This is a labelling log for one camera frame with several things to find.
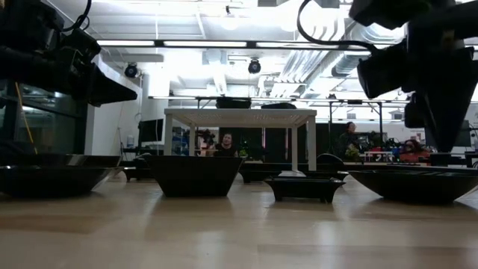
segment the ceiling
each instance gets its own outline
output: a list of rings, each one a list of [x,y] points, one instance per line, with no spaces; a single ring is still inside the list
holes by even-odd
[[[86,0],[44,1],[70,19],[81,14],[86,5]],[[295,29],[301,2],[289,0],[278,7],[259,7],[259,0],[93,0],[87,31],[99,40],[303,41]],[[403,29],[389,31],[378,25],[371,28],[351,25],[347,15],[349,8],[350,4],[342,4],[339,10],[326,10],[312,1],[301,21],[308,33],[323,40],[346,37],[395,43],[403,38]],[[220,54],[218,67],[212,64],[205,49],[118,48],[104,53],[109,64],[119,71],[126,65],[127,55],[147,55],[154,59],[152,61],[159,61],[155,55],[162,55],[158,64],[167,71],[170,90],[175,96],[224,93],[227,96],[325,98],[334,93],[340,96],[338,98],[365,99],[355,67],[359,58],[367,55],[268,49],[221,49]],[[247,71],[251,58],[259,59],[259,74],[251,75]],[[338,67],[345,70],[345,75],[336,76],[333,70]],[[405,99],[405,95],[399,96],[399,91],[383,97]]]

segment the monitor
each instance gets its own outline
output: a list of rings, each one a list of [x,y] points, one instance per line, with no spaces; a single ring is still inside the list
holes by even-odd
[[[161,141],[163,137],[163,119],[140,122],[140,143]]]
[[[432,132],[428,128],[425,128],[425,141],[427,146],[436,146]],[[470,122],[467,120],[463,120],[462,128],[455,141],[455,146],[471,146]]]

